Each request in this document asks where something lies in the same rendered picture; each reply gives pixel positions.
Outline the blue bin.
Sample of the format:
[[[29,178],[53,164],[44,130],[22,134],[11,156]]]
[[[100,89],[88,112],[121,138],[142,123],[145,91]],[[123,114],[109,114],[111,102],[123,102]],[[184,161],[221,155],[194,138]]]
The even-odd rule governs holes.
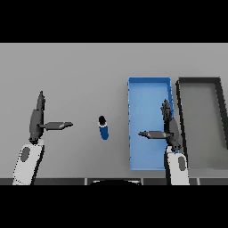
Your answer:
[[[129,77],[128,136],[131,171],[164,170],[165,139],[147,139],[144,131],[164,131],[161,106],[169,101],[175,114],[170,77]]]

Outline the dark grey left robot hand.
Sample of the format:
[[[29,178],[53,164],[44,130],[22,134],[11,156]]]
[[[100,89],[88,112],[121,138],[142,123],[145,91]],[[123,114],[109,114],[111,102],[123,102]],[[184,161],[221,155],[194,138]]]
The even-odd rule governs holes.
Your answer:
[[[38,144],[44,131],[63,130],[73,126],[72,122],[48,122],[45,123],[45,96],[41,91],[37,98],[37,106],[33,109],[29,122],[29,142]]]

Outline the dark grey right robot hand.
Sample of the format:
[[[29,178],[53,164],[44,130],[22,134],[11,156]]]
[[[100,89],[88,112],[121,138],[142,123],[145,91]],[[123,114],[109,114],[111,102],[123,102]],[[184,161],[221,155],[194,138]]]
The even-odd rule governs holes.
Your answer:
[[[163,131],[142,131],[138,134],[144,136],[147,139],[165,139],[167,145],[171,147],[171,151],[178,151],[182,148],[179,142],[179,130],[175,118],[173,117],[173,111],[168,100],[164,100],[160,107],[162,112],[162,118],[164,122]]]

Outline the dark grey bin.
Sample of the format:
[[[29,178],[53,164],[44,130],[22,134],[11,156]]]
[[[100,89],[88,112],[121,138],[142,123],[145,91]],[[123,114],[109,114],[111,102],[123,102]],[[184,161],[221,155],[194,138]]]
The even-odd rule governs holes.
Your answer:
[[[183,152],[190,169],[228,169],[228,115],[220,77],[175,83]]]

